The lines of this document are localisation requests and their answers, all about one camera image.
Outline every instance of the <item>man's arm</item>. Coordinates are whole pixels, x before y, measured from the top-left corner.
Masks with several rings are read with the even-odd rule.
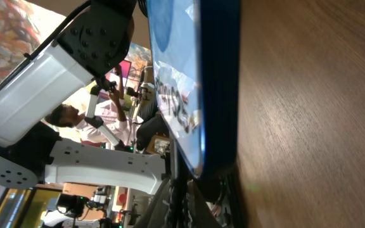
[[[120,65],[115,66],[115,73],[119,76],[118,91],[119,99],[124,99],[124,76],[122,75],[122,67]]]
[[[119,101],[119,92],[118,91],[110,92],[109,97],[111,98],[111,100],[113,101],[115,106],[117,107],[118,120],[120,122],[125,122],[126,121],[126,115],[125,115],[125,112],[123,111],[122,106],[121,106],[120,101]]]

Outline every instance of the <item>man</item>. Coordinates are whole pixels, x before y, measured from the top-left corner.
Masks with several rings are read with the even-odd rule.
[[[131,145],[130,121],[122,110],[124,103],[124,85],[122,80],[122,69],[115,67],[115,73],[119,75],[119,83],[116,91],[109,92],[109,101],[97,105],[95,115],[101,117],[105,125],[126,145]],[[138,113],[138,123],[136,137],[138,139],[138,149],[147,147],[150,139],[157,132],[168,135],[168,129],[161,116],[156,116],[157,101],[154,99],[149,104],[142,107]],[[109,142],[108,139],[85,120],[85,113],[79,114],[79,110],[70,105],[61,104],[55,108],[45,120],[57,127],[75,127],[81,134],[82,140],[93,143]]]

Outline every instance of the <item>wooden table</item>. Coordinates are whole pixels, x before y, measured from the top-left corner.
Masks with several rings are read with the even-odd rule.
[[[251,227],[365,227],[365,1],[245,0],[238,150]]]

